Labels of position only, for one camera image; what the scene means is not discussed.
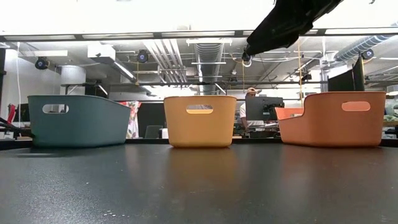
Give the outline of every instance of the ventilation duct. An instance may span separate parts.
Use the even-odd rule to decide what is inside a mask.
[[[391,24],[391,26],[398,27],[398,21]],[[372,47],[375,47],[377,44],[380,44],[381,42],[390,39],[393,36],[394,35],[373,35],[369,37],[364,37],[345,47],[343,50],[337,52],[334,59],[336,62],[347,61],[348,59],[357,56],[358,52],[365,52]]]
[[[217,81],[216,76],[218,76],[220,64],[212,65],[211,63],[221,62],[223,49],[224,44],[195,44],[195,57],[197,62],[208,63],[206,65],[197,65],[201,81]],[[203,88],[203,95],[213,95],[215,93],[216,87],[214,85],[202,85],[200,87]]]

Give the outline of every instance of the orange bin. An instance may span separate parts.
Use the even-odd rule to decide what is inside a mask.
[[[196,109],[203,105],[212,109]],[[233,96],[165,98],[169,143],[174,147],[228,147],[232,143],[235,107]]]
[[[368,147],[381,142],[386,93],[309,95],[304,108],[276,108],[284,143],[318,147]]]

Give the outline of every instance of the basket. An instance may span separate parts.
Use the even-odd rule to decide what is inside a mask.
[[[98,147],[126,141],[130,108],[97,96],[28,96],[30,127],[37,147]],[[45,113],[67,105],[66,113]]]
[[[213,109],[190,110],[190,105]],[[172,96],[164,108],[173,147],[228,147],[232,143],[236,98],[233,96]]]
[[[378,146],[385,101],[381,91],[309,95],[304,109],[275,109],[282,141],[318,147]]]

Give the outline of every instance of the security camera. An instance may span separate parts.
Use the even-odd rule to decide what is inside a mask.
[[[369,49],[369,50],[367,50],[365,52],[362,52],[361,56],[362,56],[363,59],[369,60],[369,59],[374,57],[374,52],[373,52],[372,49]]]
[[[49,61],[43,57],[39,57],[35,63],[35,67],[39,70],[46,70],[49,68]]]
[[[148,53],[146,50],[140,50],[137,55],[137,61],[139,63],[145,63],[148,61]]]

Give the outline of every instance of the gray table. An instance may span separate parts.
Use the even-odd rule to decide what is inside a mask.
[[[398,149],[3,151],[0,223],[398,223]]]

